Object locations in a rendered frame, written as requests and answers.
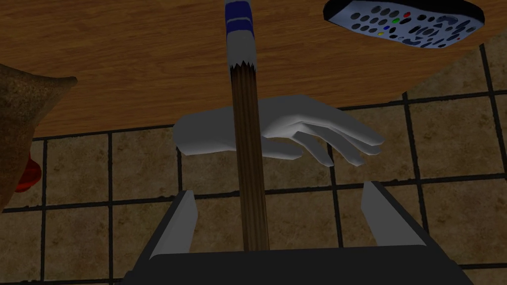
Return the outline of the grey remote control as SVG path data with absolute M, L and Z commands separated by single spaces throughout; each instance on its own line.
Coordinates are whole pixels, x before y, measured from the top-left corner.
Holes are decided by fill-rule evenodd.
M 446 48 L 485 24 L 466 0 L 328 0 L 324 20 L 363 34 L 417 48 Z

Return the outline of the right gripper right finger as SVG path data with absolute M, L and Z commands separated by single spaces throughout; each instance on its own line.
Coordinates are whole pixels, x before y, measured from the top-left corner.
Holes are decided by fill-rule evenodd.
M 448 259 L 441 247 L 380 182 L 364 182 L 360 208 L 378 246 L 423 245 Z

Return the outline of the red round object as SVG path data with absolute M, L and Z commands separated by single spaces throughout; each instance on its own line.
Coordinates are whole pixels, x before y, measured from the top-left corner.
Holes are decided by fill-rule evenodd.
M 31 153 L 29 152 L 28 161 L 21 176 L 21 179 L 16 187 L 17 193 L 27 191 L 30 187 L 34 186 L 42 177 L 42 169 L 40 165 L 31 159 Z

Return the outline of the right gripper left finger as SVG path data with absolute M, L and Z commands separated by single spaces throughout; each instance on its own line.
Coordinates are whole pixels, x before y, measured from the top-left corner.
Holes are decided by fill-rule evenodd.
M 134 269 L 147 264 L 157 255 L 188 253 L 197 219 L 194 193 L 191 190 L 179 192 L 154 230 Z

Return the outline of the brown stick with blue-grey end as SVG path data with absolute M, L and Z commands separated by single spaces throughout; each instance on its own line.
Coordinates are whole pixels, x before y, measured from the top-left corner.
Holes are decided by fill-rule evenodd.
M 245 251 L 269 250 L 251 0 L 224 0 Z

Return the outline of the brown rough sack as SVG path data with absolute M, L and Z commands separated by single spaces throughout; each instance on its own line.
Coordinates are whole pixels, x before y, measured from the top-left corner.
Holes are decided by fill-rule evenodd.
M 36 127 L 77 82 L 0 64 L 0 213 L 25 170 Z

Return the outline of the brown wooden table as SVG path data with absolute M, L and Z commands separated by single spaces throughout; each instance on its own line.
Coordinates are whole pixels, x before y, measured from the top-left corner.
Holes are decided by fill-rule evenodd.
M 356 34 L 327 0 L 251 0 L 259 97 L 384 103 L 507 27 L 507 0 L 470 0 L 486 24 L 443 49 Z M 74 76 L 37 137 L 168 125 L 232 103 L 224 0 L 0 0 L 0 63 Z

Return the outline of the white glove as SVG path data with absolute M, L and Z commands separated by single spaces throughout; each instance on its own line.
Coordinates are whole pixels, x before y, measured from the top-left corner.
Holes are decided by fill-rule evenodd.
M 264 157 L 295 160 L 306 149 L 322 165 L 331 167 L 328 152 L 317 142 L 321 138 L 348 163 L 364 163 L 361 152 L 380 153 L 384 138 L 341 110 L 305 95 L 261 99 L 258 102 Z M 173 140 L 184 155 L 235 151 L 233 108 L 228 106 L 188 114 L 173 127 Z

